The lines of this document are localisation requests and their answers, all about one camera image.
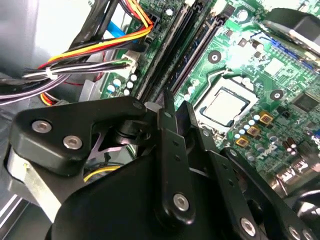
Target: yellow cable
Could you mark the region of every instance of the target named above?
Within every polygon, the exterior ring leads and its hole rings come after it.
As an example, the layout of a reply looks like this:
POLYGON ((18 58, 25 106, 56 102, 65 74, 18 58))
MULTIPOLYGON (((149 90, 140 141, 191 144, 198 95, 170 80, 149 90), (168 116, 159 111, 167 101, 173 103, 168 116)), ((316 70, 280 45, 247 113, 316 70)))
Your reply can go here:
POLYGON ((88 176, 84 177, 83 180, 84 182, 87 182, 92 176, 96 174, 100 174, 104 172, 112 172, 114 170, 117 170, 118 168, 120 168, 120 166, 106 166, 106 167, 99 168, 98 170, 95 170, 94 172, 90 173, 88 176))
POLYGON ((71 55, 76 55, 76 54, 89 52, 91 50, 94 50, 95 48, 100 48, 100 47, 104 47, 104 46, 111 45, 111 44, 118 44, 118 43, 122 43, 122 42, 126 42, 126 41, 135 40, 135 39, 142 38, 143 36, 149 34, 151 32, 151 30, 152 30, 152 27, 153 27, 152 21, 145 14, 145 12, 140 7, 140 5, 137 3, 136 0, 128 0, 128 3, 132 7, 132 9, 138 14, 138 16, 140 17, 140 19, 143 22, 143 25, 146 27, 146 29, 144 29, 142 31, 138 31, 138 32, 133 32, 133 33, 127 34, 125 36, 115 38, 115 39, 110 40, 110 41, 101 42, 101 43, 98 43, 98 44, 95 44, 95 45, 92 45, 92 46, 88 46, 88 47, 84 47, 84 48, 81 48, 81 49, 78 49, 78 50, 74 50, 74 51, 70 51, 70 52, 59 54, 57 56, 51 57, 48 60, 48 62, 52 62, 52 61, 54 61, 56 59, 60 59, 60 58, 69 57, 71 55))
POLYGON ((126 41, 135 40, 135 39, 138 39, 138 38, 142 38, 143 36, 149 34, 150 32, 151 32, 151 28, 148 27, 147 29, 142 31, 142 33, 139 34, 139 35, 115 38, 115 39, 110 40, 110 41, 101 42, 101 43, 98 43, 98 44, 95 44, 95 45, 92 45, 92 46, 87 46, 87 47, 84 47, 84 48, 81 48, 81 49, 78 49, 78 50, 62 53, 60 55, 51 57, 48 62, 52 62, 52 61, 54 61, 56 59, 59 59, 59 58, 69 57, 69 56, 75 55, 75 54, 85 53, 85 52, 88 52, 88 51, 93 50, 95 48, 100 48, 100 47, 104 47, 104 46, 111 45, 111 44, 118 44, 118 43, 122 43, 122 42, 126 42, 126 41))
POLYGON ((129 4, 131 5, 132 9, 136 12, 136 14, 138 14, 139 18, 141 19, 143 25, 147 28, 148 27, 148 23, 145 19, 145 17, 141 14, 141 12, 138 10, 137 6, 131 1, 128 0, 129 4))
POLYGON ((47 106, 52 106, 50 103, 48 103, 48 102, 45 100, 45 98, 44 98, 44 96, 43 96, 43 93, 40 94, 40 98, 41 98, 42 102, 43 102, 45 105, 47 105, 47 106))

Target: green circuit board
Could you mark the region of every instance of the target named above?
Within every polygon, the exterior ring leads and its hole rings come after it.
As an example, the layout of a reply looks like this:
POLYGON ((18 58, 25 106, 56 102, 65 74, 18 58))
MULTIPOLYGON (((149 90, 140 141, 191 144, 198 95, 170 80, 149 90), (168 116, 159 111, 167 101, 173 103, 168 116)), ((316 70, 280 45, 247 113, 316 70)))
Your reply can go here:
MULTIPOLYGON (((258 98, 250 112, 233 125, 228 132, 223 133, 212 129, 217 146, 235 147, 244 156, 252 153, 252 165, 265 177, 276 174, 280 169, 289 166, 292 156, 282 146, 281 142, 292 137, 297 144, 302 141, 314 144, 310 134, 320 128, 320 76, 310 67, 303 65, 283 50, 275 47, 261 31, 260 23, 272 8, 298 9, 304 1, 272 0, 230 0, 235 7, 231 18, 221 27, 209 43, 205 52, 198 60, 187 79, 175 96, 176 109, 184 100, 194 106, 204 94, 222 79, 221 75, 210 77, 212 73, 227 69, 224 78, 240 76, 248 77, 251 90, 258 98), (253 40, 263 45, 262 53, 252 46, 253 40), (213 53, 220 56, 212 61, 213 53), (297 107, 304 101, 304 108, 297 107), (235 136, 239 130, 253 119, 254 114, 267 113, 271 123, 257 121, 255 126, 259 133, 255 136, 243 135, 247 141, 240 146, 235 136), (271 143, 270 134, 277 137, 276 143, 271 143), (261 144, 264 152, 257 150, 261 144)), ((304 11, 320 17, 320 3, 317 0, 306 1, 304 11)))
MULTIPOLYGON (((113 98, 121 97, 124 95, 124 90, 127 89, 130 91, 130 95, 134 96, 137 89, 139 88, 143 76, 146 74, 150 63, 153 61, 156 53, 158 52, 160 46, 163 43, 163 40, 172 25, 175 15, 179 11, 180 7, 183 4, 182 0, 141 0, 139 1, 141 7, 148 14, 149 18, 153 21, 154 27, 152 32, 148 35, 148 40, 150 42, 145 53, 141 54, 138 60, 137 72, 139 78, 134 82, 132 88, 127 88, 128 79, 122 77, 117 73, 112 73, 106 75, 104 88, 101 93, 101 98, 113 98), (114 79, 121 81, 121 86, 115 86, 115 91, 110 92, 108 86, 112 85, 114 79)), ((141 24, 137 21, 131 21, 128 26, 127 33, 136 32, 141 27, 141 24)), ((117 53, 117 58, 121 58, 125 51, 121 50, 117 53)))

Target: screw head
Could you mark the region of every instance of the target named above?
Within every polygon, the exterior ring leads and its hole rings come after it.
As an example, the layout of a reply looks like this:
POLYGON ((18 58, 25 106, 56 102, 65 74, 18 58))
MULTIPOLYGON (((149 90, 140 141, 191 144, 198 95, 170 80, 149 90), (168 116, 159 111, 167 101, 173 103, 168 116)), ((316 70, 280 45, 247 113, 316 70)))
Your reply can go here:
POLYGON ((40 134, 46 134, 51 131, 52 126, 49 122, 43 121, 43 120, 38 120, 34 121, 31 125, 32 129, 40 134))
POLYGON ((164 115, 166 115, 168 118, 172 118, 171 114, 166 111, 164 112, 164 115))
POLYGON ((207 130, 203 130, 203 134, 204 134, 206 137, 209 137, 209 136, 210 136, 210 133, 209 133, 207 130))
POLYGON ((82 141, 79 137, 77 136, 66 136, 63 139, 63 145, 67 148, 67 149, 71 149, 71 150, 78 150, 82 147, 82 141))
POLYGON ((303 236, 305 237, 306 240, 314 240, 314 238, 310 235, 310 233, 307 230, 302 231, 303 236))
POLYGON ((137 109, 142 109, 143 108, 143 105, 138 101, 134 101, 133 102, 133 106, 135 106, 137 109))
POLYGON ((182 212, 185 212, 189 209, 188 199, 180 193, 177 193, 173 196, 173 203, 182 212))
POLYGON ((241 218, 240 220, 241 226, 243 230, 251 237, 254 237, 256 235, 256 229, 255 226, 245 217, 241 218))
POLYGON ((233 155, 233 156, 237 156, 237 153, 236 153, 236 151, 235 150, 233 150, 233 149, 230 149, 230 153, 233 155))
POLYGON ((300 234, 297 232, 297 230, 293 226, 289 226, 289 232, 296 240, 300 240, 300 234))

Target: cpu socket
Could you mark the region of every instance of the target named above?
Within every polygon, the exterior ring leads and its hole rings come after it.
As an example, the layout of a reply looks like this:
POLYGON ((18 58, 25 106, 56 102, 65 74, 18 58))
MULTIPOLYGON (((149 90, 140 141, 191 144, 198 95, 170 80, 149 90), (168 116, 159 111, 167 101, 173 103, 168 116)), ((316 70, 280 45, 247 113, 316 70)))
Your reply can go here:
POLYGON ((201 123, 226 133, 258 100, 252 91, 232 78, 222 77, 199 101, 195 114, 201 123))

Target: power connector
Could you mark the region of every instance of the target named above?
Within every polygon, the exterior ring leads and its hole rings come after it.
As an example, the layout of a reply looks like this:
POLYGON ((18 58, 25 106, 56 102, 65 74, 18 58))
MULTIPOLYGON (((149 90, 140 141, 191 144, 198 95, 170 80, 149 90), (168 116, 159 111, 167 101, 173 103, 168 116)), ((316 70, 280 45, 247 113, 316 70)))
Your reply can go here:
POLYGON ((140 57, 140 53, 128 50, 125 54, 122 55, 121 58, 124 60, 129 60, 130 61, 129 66, 126 67, 125 69, 119 69, 114 72, 124 77, 125 79, 128 79, 130 75, 136 71, 139 57, 140 57))

